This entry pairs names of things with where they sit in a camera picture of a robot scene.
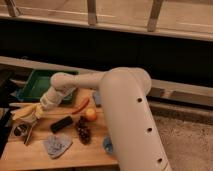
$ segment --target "blue cloth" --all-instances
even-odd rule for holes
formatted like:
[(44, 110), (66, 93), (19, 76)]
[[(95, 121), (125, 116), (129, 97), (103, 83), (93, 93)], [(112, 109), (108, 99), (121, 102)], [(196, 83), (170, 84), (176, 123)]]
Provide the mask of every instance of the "blue cloth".
[(51, 135), (44, 140), (44, 147), (52, 159), (61, 156), (72, 144), (72, 139), (62, 134), (58, 137)]
[(93, 97), (93, 99), (95, 101), (96, 107), (101, 107), (101, 97), (100, 97), (99, 92), (98, 91), (94, 91), (92, 93), (92, 97)]

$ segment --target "black panel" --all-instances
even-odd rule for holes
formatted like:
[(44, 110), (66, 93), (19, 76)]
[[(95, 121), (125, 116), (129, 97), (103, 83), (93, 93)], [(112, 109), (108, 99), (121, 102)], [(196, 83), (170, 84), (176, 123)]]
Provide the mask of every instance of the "black panel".
[(98, 70), (143, 67), (153, 78), (213, 86), (213, 43), (0, 20), (0, 55)]

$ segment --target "black object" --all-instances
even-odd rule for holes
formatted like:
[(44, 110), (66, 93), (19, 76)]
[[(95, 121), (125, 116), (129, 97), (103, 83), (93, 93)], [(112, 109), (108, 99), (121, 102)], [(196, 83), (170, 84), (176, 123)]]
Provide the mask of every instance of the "black object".
[(0, 158), (2, 156), (5, 145), (7, 143), (7, 139), (10, 135), (10, 131), (12, 129), (11, 126), (8, 126), (8, 127), (5, 126), (7, 122), (9, 121), (10, 116), (11, 116), (11, 113), (10, 111), (8, 111), (0, 120)]
[(10, 81), (13, 76), (11, 70), (0, 70), (0, 107), (9, 108), (9, 103), (19, 101), (10, 94), (18, 89), (18, 86)]
[(52, 124), (50, 126), (50, 129), (53, 133), (58, 132), (59, 130), (61, 130), (62, 128), (64, 128), (65, 126), (71, 125), (73, 123), (73, 120), (70, 116), (67, 116), (61, 120), (59, 120), (58, 122)]
[(14, 135), (15, 136), (24, 136), (27, 134), (27, 125), (26, 124), (21, 124), (19, 126), (17, 126), (15, 129), (14, 129)]

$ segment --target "green plastic bin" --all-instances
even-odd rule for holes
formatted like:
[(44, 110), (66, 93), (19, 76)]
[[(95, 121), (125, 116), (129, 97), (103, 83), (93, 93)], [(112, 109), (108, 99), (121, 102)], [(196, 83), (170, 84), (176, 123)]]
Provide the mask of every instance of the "green plastic bin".
[[(33, 70), (27, 80), (27, 84), (21, 90), (19, 98), (24, 102), (38, 102), (42, 95), (49, 89), (50, 78), (56, 72), (78, 74), (78, 71)], [(62, 103), (71, 103), (74, 92), (66, 96)]]

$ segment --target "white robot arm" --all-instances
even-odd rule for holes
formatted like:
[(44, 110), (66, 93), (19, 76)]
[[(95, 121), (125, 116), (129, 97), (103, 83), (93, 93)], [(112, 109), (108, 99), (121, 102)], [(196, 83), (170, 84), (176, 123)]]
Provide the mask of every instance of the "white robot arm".
[(44, 109), (60, 104), (72, 87), (99, 89), (102, 108), (122, 171), (171, 171), (146, 95), (148, 73), (139, 68), (72, 76), (57, 73), (41, 98)]

